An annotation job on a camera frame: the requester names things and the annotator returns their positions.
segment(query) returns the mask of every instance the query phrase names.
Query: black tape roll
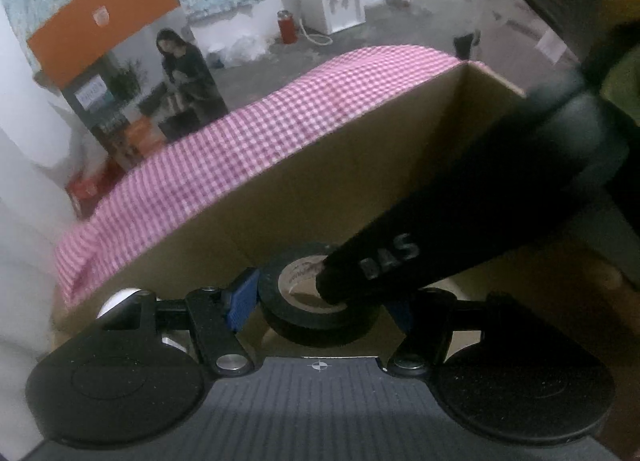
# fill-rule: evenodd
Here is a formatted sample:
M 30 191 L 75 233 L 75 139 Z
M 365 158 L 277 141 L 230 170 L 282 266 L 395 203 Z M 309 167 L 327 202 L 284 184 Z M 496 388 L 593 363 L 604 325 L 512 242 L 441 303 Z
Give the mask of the black tape roll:
M 363 336 L 378 317 L 380 305 L 330 306 L 310 295 L 291 291 L 310 282 L 334 247 L 310 243 L 286 251 L 261 268 L 258 281 L 260 306 L 267 323 L 284 338 L 313 347 L 340 346 Z

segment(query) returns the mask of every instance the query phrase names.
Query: white plastic bag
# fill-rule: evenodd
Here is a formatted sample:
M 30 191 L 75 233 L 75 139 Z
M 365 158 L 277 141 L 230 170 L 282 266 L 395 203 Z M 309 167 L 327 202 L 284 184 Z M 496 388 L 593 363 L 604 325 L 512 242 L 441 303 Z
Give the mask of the white plastic bag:
M 269 52 L 267 41 L 259 35 L 243 35 L 231 46 L 220 51 L 225 67 L 235 67 L 258 60 Z

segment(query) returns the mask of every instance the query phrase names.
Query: woman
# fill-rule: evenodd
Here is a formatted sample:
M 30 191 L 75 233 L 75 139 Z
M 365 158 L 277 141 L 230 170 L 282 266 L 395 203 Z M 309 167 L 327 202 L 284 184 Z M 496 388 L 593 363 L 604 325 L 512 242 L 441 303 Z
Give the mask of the woman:
M 162 67 L 201 123 L 206 124 L 228 113 L 225 101 L 209 72 L 200 50 L 176 34 L 164 29 L 156 37 L 158 51 L 164 57 Z

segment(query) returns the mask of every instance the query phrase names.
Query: gingham fabric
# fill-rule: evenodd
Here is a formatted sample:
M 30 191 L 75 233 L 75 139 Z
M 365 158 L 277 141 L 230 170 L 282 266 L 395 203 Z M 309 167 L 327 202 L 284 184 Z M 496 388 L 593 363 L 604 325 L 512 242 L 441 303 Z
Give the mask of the gingham fabric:
M 65 305 L 268 167 L 457 64 L 421 46 L 351 51 L 151 156 L 59 243 Z

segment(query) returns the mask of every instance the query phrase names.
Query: red cylinder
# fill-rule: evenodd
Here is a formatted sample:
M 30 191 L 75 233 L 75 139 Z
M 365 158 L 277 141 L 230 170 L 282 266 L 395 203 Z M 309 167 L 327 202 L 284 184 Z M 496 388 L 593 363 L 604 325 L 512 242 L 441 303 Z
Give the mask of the red cylinder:
M 280 35 L 285 44 L 293 44 L 298 40 L 296 35 L 296 25 L 293 22 L 293 15 L 286 10 L 278 12 L 278 25 L 280 27 Z

